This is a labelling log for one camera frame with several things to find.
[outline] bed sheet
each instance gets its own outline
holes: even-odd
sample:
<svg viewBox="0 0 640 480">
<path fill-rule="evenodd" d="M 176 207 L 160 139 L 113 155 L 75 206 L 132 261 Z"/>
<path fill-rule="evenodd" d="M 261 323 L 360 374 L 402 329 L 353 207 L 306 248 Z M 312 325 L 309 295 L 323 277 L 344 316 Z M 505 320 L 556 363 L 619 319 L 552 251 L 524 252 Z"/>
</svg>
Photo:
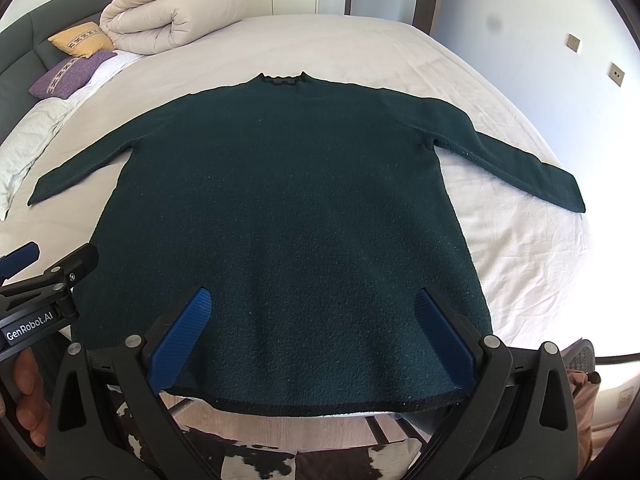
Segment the bed sheet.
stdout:
<svg viewBox="0 0 640 480">
<path fill-rule="evenodd" d="M 559 166 L 513 104 L 459 57 L 409 25 L 354 16 L 251 18 L 139 60 L 69 118 L 31 168 L 0 225 L 0 254 L 31 240 L 40 246 L 39 261 L 14 280 L 39 274 L 89 241 L 129 155 L 27 207 L 37 179 L 47 171 L 182 95 L 236 85 L 259 73 L 302 71 L 328 81 L 443 99 L 464 110 L 476 130 Z M 572 283 L 588 254 L 585 215 L 529 196 L 457 155 L 436 150 L 494 332 L 508 345 L 537 348 L 556 317 L 575 308 Z M 560 346 L 572 341 L 571 336 L 556 339 Z"/>
</svg>

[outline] human hand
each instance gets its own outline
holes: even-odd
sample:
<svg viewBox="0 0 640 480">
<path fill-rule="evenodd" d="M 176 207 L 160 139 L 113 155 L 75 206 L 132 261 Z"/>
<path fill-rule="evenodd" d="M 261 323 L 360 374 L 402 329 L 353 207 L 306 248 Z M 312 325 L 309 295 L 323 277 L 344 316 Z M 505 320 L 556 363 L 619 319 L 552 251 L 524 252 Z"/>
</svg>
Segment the human hand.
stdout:
<svg viewBox="0 0 640 480">
<path fill-rule="evenodd" d="M 22 393 L 15 410 L 21 426 L 30 432 L 31 440 L 44 447 L 49 425 L 49 403 L 44 400 L 44 382 L 31 348 L 20 352 L 14 365 L 14 382 Z M 4 400 L 0 396 L 0 416 L 4 416 Z"/>
</svg>

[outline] headboard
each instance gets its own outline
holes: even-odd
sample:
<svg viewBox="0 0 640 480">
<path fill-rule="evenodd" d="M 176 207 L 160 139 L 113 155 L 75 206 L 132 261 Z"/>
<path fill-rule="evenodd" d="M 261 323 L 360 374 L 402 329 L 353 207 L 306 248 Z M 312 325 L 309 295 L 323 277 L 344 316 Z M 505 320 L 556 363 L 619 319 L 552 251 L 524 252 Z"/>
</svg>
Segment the headboard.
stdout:
<svg viewBox="0 0 640 480">
<path fill-rule="evenodd" d="M 38 102 L 29 94 L 31 85 L 67 56 L 47 38 L 80 23 L 99 23 L 111 1 L 51 0 L 0 32 L 0 144 Z"/>
</svg>

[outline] yellow pillow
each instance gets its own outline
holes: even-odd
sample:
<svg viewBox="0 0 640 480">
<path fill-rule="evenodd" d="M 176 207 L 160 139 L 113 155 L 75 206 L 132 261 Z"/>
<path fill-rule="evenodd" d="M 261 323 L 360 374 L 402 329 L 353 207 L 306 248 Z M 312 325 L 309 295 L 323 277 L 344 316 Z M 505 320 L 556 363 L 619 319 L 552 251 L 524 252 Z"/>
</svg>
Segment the yellow pillow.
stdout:
<svg viewBox="0 0 640 480">
<path fill-rule="evenodd" d="M 90 57 L 101 49 L 114 50 L 111 40 L 94 22 L 63 30 L 51 36 L 49 41 L 75 57 Z"/>
</svg>

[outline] wall outlet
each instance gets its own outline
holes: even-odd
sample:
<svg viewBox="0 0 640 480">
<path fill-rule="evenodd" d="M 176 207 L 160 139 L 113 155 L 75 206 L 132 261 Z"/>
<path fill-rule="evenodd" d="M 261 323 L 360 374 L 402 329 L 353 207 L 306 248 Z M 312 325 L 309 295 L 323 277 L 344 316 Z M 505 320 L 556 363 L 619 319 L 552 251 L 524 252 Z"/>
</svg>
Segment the wall outlet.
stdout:
<svg viewBox="0 0 640 480">
<path fill-rule="evenodd" d="M 611 68 L 609 68 L 609 77 L 613 79 L 616 85 L 622 86 L 622 80 L 625 78 L 625 73 L 620 70 L 618 65 L 611 63 Z"/>
<path fill-rule="evenodd" d="M 620 392 L 620 396 L 618 397 L 618 409 L 626 408 L 631 406 L 631 401 L 634 400 L 634 388 L 627 388 Z"/>
<path fill-rule="evenodd" d="M 566 46 L 568 46 L 574 52 L 578 52 L 578 49 L 580 48 L 580 40 L 573 34 L 569 34 L 566 37 Z"/>
</svg>

